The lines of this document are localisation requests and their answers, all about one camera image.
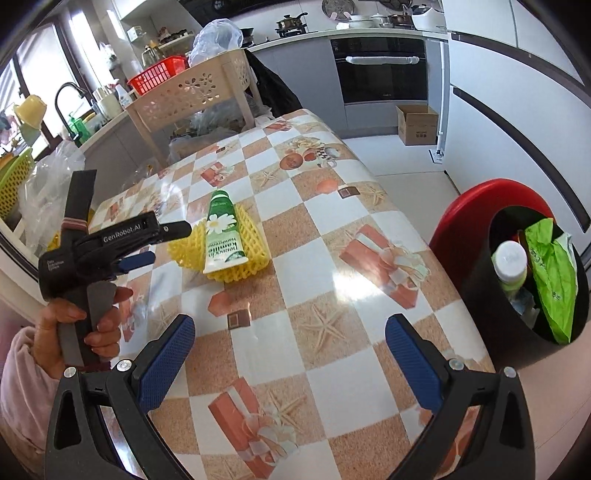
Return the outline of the person's pink sleeve forearm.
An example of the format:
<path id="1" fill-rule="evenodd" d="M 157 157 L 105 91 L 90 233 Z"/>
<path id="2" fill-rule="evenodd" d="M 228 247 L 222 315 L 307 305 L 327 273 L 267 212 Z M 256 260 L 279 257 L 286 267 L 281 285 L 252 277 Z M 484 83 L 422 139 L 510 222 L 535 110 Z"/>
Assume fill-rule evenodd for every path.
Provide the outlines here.
<path id="1" fill-rule="evenodd" d="M 34 360 L 34 336 L 35 329 L 25 327 L 11 341 L 1 378 L 1 435 L 24 470 L 42 479 L 58 381 Z"/>

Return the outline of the person's left hand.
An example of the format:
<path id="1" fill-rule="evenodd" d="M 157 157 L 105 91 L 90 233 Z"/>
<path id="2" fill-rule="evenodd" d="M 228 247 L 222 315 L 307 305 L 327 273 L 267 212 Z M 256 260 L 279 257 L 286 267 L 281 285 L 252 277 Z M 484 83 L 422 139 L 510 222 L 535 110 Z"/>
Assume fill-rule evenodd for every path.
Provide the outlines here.
<path id="1" fill-rule="evenodd" d="M 117 287 L 113 304 L 120 304 L 132 297 L 127 287 Z M 82 340 L 90 352 L 102 359 L 110 360 L 119 354 L 121 314 L 110 306 L 98 321 L 97 329 Z M 76 327 L 85 326 L 86 312 L 63 298 L 52 299 L 42 309 L 37 324 L 34 342 L 30 349 L 33 378 L 56 380 L 63 374 L 66 365 L 78 360 L 77 349 L 80 340 Z"/>

